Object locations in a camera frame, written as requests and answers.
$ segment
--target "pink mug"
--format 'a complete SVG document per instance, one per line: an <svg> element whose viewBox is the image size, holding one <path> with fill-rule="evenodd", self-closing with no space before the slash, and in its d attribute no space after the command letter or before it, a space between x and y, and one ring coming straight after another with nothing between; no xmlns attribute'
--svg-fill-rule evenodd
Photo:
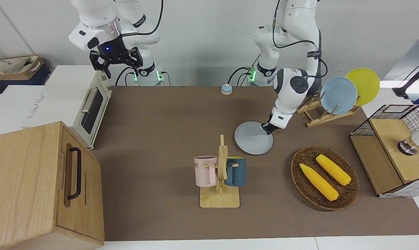
<svg viewBox="0 0 419 250"><path fill-rule="evenodd" d="M216 164L216 156L206 155L194 158L195 184L197 186L212 187L217 184Z"/></svg>

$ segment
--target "yellow plate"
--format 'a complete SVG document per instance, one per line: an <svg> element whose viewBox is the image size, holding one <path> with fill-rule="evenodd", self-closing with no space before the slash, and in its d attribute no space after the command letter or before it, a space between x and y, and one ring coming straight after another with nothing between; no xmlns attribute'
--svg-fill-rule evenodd
<svg viewBox="0 0 419 250"><path fill-rule="evenodd" d="M346 74L356 86L357 96L356 106L362 106L372 101L379 92L379 77L371 69L357 68Z"/></svg>

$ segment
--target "wooden cabinet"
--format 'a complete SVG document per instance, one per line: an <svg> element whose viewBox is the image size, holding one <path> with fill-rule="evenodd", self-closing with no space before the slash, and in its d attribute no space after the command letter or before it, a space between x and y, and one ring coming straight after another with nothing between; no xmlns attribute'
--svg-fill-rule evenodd
<svg viewBox="0 0 419 250"><path fill-rule="evenodd" d="M100 163L62 122L0 135L0 249L103 245Z"/></svg>

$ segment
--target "brown tabletop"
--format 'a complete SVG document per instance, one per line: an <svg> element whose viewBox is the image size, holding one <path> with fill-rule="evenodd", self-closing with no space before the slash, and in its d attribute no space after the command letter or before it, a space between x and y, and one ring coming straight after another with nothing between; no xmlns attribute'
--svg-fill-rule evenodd
<svg viewBox="0 0 419 250"><path fill-rule="evenodd" d="M264 155L242 152L236 127L265 122L276 99L271 87L115 87L92 153L101 163L105 239L183 240L419 234L413 199L377 198L348 136L362 111L306 128L295 114L273 133ZM219 135L230 155L247 155L247 185L237 209L203 209L193 158L217 155ZM297 193L290 163L298 149L319 145L351 163L360 196L349 208L323 212Z"/></svg>

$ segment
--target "dark blue mug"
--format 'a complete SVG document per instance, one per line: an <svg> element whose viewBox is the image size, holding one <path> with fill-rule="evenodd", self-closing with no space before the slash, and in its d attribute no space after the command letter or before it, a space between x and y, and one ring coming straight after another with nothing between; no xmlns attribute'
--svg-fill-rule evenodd
<svg viewBox="0 0 419 250"><path fill-rule="evenodd" d="M244 186L246 184L246 157L228 156L226 171L227 179L225 180L225 185L234 187Z"/></svg>

